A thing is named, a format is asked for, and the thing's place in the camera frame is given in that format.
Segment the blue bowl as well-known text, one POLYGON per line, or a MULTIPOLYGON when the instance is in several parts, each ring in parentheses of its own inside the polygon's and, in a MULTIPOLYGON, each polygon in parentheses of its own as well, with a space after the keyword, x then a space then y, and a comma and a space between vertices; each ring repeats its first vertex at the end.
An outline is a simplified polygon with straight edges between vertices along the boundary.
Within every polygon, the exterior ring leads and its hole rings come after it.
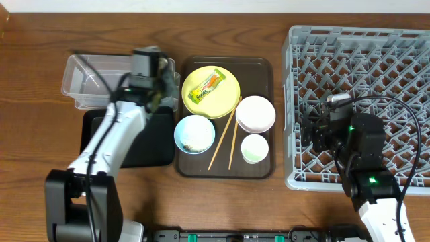
POLYGON ((174 130, 174 141, 184 153, 197 155, 212 146, 215 135, 214 125, 209 119, 191 115, 178 122, 174 130))

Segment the pink bowl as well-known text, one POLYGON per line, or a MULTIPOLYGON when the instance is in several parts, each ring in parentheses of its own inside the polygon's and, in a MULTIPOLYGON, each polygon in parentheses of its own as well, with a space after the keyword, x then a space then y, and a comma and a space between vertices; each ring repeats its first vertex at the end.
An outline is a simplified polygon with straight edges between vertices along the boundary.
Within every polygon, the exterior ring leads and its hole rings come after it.
POLYGON ((276 111, 273 104, 261 96, 243 99, 236 109, 239 126, 248 133, 260 134, 268 131, 275 123, 276 111))

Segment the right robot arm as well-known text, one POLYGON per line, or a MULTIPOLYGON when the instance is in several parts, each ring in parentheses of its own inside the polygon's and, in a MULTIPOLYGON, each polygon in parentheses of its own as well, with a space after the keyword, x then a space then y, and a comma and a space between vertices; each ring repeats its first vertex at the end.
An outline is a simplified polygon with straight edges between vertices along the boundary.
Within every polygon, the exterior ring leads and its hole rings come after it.
POLYGON ((326 111, 318 122, 302 118, 301 143, 330 151, 345 194, 372 241, 414 241, 398 182, 383 165, 383 120, 350 104, 326 111))

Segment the green snack wrapper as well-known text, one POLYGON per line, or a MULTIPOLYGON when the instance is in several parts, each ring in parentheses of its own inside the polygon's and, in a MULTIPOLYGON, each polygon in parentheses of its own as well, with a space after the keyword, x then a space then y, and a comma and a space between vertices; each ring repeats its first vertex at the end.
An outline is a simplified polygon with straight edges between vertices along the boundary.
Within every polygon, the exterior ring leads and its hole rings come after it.
POLYGON ((200 83, 197 87, 189 92, 188 98, 195 104, 199 104, 210 92, 214 91, 217 86, 226 79, 224 73, 219 69, 214 69, 212 73, 200 83))

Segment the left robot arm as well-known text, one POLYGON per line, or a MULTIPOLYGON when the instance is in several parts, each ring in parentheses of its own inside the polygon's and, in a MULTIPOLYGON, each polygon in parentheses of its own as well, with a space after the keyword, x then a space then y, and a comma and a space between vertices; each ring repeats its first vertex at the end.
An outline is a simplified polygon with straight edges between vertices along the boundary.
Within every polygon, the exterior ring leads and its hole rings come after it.
POLYGON ((143 241, 143 225, 123 217, 116 178, 148 115, 174 86, 169 58, 158 46, 133 50, 132 69, 107 88, 105 116, 85 149, 66 170, 46 177, 49 241, 143 241))

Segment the white cup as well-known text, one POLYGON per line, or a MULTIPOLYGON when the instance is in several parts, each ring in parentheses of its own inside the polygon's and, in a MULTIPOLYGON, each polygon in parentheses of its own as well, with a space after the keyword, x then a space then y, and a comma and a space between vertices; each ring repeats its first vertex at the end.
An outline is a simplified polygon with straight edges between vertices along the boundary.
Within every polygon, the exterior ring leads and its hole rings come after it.
POLYGON ((248 164, 256 164, 264 160, 269 153, 269 144, 259 134, 246 136, 241 143, 241 154, 248 164))

